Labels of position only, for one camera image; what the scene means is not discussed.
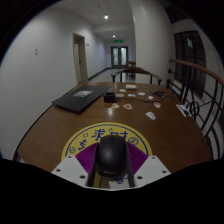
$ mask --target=laptop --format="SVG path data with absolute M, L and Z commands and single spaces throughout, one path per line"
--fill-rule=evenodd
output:
M 110 86 L 83 86 L 66 93 L 51 103 L 62 109 L 80 114 L 110 88 Z

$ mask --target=glass door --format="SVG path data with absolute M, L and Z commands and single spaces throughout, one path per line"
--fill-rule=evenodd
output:
M 128 47 L 111 47 L 112 68 L 126 68 L 128 62 Z

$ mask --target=white pillar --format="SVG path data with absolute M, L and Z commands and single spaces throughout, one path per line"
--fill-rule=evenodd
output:
M 169 59 L 175 56 L 175 41 L 170 20 L 156 0 L 129 0 L 134 19 L 136 66 L 160 76 L 166 84 Z M 137 83 L 149 83 L 149 77 L 136 75 Z

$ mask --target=yellow label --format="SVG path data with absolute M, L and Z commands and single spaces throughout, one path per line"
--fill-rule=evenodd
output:
M 120 123 L 105 122 L 90 125 L 76 132 L 64 146 L 61 160 L 67 155 L 76 156 L 88 146 L 100 142 L 100 139 L 106 135 L 119 135 L 139 148 L 146 155 L 151 156 L 152 150 L 144 136 L 134 128 Z M 94 187 L 99 187 L 101 177 L 96 175 Z

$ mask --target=floor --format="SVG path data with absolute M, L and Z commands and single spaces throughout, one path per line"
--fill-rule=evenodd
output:
M 89 82 L 112 82 L 111 74 L 120 70 L 121 69 L 107 69 L 106 71 L 91 79 Z M 128 74 L 128 77 L 125 73 L 123 73 L 122 80 L 123 82 L 135 83 L 135 77 L 132 77 L 130 73 Z M 120 75 L 116 76 L 115 82 L 120 82 Z

